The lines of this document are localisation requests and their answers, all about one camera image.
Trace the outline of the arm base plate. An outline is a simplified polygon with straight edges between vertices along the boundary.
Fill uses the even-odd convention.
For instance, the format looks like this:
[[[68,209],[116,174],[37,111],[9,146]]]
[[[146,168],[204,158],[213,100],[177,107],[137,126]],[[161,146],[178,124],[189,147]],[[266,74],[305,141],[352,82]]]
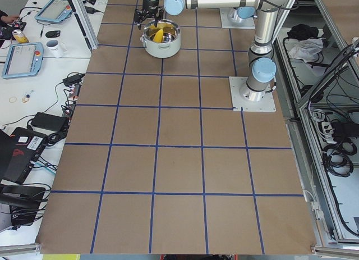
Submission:
[[[254,29],[254,7],[221,8],[220,18],[222,28],[226,29]]]
[[[229,77],[229,87],[231,90],[232,108],[240,112],[275,112],[275,102],[273,93],[266,93],[270,90],[268,84],[262,92],[255,92],[247,86],[247,77]]]

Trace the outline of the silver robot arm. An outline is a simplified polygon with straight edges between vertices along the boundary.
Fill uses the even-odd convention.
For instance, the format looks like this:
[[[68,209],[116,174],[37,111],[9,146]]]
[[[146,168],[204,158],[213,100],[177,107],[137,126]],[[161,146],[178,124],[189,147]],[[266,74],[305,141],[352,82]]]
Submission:
[[[276,65],[271,60],[272,40],[278,5],[268,0],[142,0],[142,8],[134,12],[134,23],[140,27],[146,19],[158,23],[164,13],[179,15],[189,9],[229,8],[234,19],[244,20],[257,16],[254,39],[248,50],[250,75],[239,89],[241,97],[249,102],[259,102],[268,94],[267,86],[274,79]]]
[[[235,26],[244,25],[252,19],[256,13],[254,7],[238,7],[230,9],[228,13],[228,20]]]

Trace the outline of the person's hand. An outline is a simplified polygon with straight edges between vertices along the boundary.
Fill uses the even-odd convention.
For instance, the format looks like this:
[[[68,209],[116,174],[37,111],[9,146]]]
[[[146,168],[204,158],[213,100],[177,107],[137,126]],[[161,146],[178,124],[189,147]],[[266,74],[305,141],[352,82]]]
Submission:
[[[12,16],[2,15],[1,26],[11,25],[18,19],[19,19],[19,15],[12,15]]]

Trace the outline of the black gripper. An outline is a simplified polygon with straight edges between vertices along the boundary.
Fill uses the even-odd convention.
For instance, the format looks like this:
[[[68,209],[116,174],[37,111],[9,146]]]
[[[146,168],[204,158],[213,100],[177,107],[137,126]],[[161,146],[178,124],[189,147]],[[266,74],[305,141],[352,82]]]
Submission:
[[[135,9],[134,24],[139,30],[141,29],[142,22],[146,19],[154,19],[155,26],[163,19],[163,9],[159,5],[159,0],[143,0],[142,9]]]

